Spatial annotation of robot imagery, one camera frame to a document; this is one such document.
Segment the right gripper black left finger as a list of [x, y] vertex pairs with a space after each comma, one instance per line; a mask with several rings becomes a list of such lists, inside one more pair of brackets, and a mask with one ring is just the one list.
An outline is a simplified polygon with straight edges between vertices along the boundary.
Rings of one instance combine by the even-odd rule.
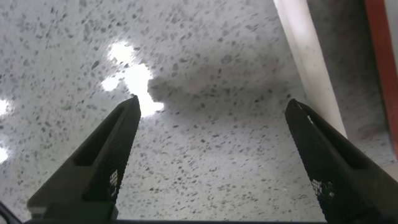
[[52, 205], [116, 203], [141, 118], [137, 96], [123, 101], [28, 200], [32, 217]]

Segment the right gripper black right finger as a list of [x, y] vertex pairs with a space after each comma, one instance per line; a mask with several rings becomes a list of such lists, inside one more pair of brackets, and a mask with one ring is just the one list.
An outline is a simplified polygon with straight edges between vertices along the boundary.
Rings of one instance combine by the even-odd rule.
[[309, 106], [285, 119], [327, 222], [396, 222], [397, 181]]

